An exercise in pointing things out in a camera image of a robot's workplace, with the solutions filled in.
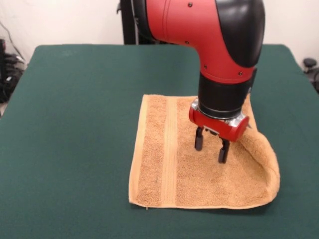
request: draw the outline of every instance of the tan towel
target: tan towel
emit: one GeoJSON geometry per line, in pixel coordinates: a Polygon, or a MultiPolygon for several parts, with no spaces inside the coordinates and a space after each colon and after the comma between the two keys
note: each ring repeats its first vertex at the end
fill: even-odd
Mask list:
{"type": "Polygon", "coordinates": [[[129,202],[150,208],[247,209],[271,202],[280,184],[276,155],[257,131],[250,98],[243,111],[247,129],[231,143],[227,163],[218,163],[221,139],[204,133],[194,148],[197,126],[188,118],[195,96],[144,95],[129,178],[129,202]]]}

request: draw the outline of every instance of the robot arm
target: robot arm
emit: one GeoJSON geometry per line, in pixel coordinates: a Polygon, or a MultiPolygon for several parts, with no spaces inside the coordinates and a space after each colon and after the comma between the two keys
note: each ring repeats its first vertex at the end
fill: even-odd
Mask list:
{"type": "Polygon", "coordinates": [[[242,106],[256,74],[265,29],[262,0],[133,0],[139,32],[146,38],[190,46],[199,54],[198,99],[189,117],[223,140],[219,162],[226,162],[229,141],[248,126],[242,106]]]}

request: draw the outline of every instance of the black cable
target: black cable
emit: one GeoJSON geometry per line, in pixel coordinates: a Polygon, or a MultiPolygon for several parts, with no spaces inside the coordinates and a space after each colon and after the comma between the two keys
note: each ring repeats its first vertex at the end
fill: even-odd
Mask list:
{"type": "Polygon", "coordinates": [[[22,56],[21,52],[20,52],[20,51],[18,50],[18,48],[15,46],[15,44],[14,44],[14,42],[13,42],[13,40],[12,40],[12,37],[11,37],[11,33],[10,33],[10,31],[8,30],[8,28],[6,28],[6,26],[5,26],[1,21],[0,21],[0,25],[1,25],[1,26],[3,27],[3,29],[8,33],[10,42],[11,42],[12,46],[14,47],[14,49],[16,50],[16,52],[20,55],[20,57],[21,57],[23,60],[25,60],[24,57],[22,56]]]}

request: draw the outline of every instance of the green tablecloth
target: green tablecloth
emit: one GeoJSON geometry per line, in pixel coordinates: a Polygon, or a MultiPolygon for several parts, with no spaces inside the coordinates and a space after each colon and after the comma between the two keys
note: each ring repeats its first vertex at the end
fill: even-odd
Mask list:
{"type": "Polygon", "coordinates": [[[281,45],[252,104],[281,187],[250,210],[142,209],[128,177],[143,94],[196,95],[181,46],[41,46],[0,121],[0,238],[319,238],[319,99],[281,45]]]}

